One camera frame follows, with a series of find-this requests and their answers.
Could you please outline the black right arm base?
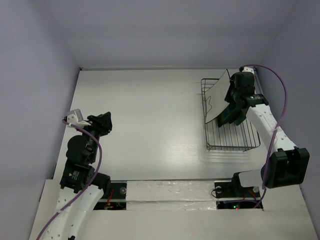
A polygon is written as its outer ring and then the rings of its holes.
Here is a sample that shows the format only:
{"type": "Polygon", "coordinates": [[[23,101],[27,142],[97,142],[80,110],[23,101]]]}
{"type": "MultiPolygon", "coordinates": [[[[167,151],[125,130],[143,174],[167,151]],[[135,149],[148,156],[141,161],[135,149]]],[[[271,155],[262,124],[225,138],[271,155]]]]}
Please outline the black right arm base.
{"type": "Polygon", "coordinates": [[[239,173],[234,173],[230,181],[214,182],[215,197],[220,198],[244,198],[247,195],[254,199],[260,198],[259,189],[254,191],[254,187],[243,187],[240,184],[239,173]]]}

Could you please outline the teal square plate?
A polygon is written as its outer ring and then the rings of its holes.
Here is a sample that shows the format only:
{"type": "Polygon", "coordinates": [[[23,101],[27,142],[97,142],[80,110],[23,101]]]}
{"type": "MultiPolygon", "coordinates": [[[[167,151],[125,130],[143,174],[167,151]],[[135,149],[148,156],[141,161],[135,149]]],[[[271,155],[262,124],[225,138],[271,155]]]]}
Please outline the teal square plate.
{"type": "Polygon", "coordinates": [[[231,105],[235,106],[235,104],[230,103],[217,117],[217,125],[218,127],[222,127],[225,124],[229,124],[228,120],[230,118],[230,107],[231,105]]]}

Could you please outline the white square plate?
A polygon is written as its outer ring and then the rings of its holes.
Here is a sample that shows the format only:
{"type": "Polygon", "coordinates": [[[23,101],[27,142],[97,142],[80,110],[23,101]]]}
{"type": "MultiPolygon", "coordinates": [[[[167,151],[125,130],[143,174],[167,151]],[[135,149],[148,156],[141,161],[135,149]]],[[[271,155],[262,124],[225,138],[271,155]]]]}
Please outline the white square plate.
{"type": "Polygon", "coordinates": [[[208,90],[205,91],[205,123],[215,120],[229,105],[225,101],[230,86],[230,76],[226,69],[220,79],[208,90]]]}

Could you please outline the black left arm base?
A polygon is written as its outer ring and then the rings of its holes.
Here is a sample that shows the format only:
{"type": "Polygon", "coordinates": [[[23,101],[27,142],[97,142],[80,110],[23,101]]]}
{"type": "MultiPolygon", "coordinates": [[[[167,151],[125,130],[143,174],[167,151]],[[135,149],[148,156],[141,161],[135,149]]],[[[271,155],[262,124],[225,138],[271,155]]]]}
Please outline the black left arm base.
{"type": "Polygon", "coordinates": [[[107,199],[111,196],[111,200],[125,200],[127,194],[127,182],[126,181],[112,181],[110,184],[110,189],[105,195],[107,199]]]}

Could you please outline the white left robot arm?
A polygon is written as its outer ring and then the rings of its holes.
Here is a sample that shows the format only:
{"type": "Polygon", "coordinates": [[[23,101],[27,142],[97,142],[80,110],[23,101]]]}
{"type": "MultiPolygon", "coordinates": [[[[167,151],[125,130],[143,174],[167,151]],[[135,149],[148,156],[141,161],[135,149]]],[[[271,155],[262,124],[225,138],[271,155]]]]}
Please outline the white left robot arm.
{"type": "Polygon", "coordinates": [[[59,182],[55,213],[41,229],[38,240],[78,240],[95,205],[110,194],[111,178],[100,173],[102,146],[100,137],[113,128],[111,113],[83,118],[79,109],[62,119],[79,131],[67,143],[66,162],[59,182]]]}

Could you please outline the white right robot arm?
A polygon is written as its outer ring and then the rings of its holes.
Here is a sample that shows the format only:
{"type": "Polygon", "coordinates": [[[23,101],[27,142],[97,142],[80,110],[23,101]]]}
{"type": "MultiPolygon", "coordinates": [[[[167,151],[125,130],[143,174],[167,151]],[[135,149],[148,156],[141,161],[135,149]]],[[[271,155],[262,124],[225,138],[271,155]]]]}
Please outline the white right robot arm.
{"type": "Polygon", "coordinates": [[[255,76],[251,72],[239,71],[230,78],[225,96],[229,104],[219,117],[236,126],[249,120],[267,148],[264,165],[258,170],[237,172],[232,177],[230,190],[235,196],[242,196],[249,187],[273,189],[303,183],[310,153],[299,148],[285,134],[272,114],[267,99],[255,92],[255,76]]]}

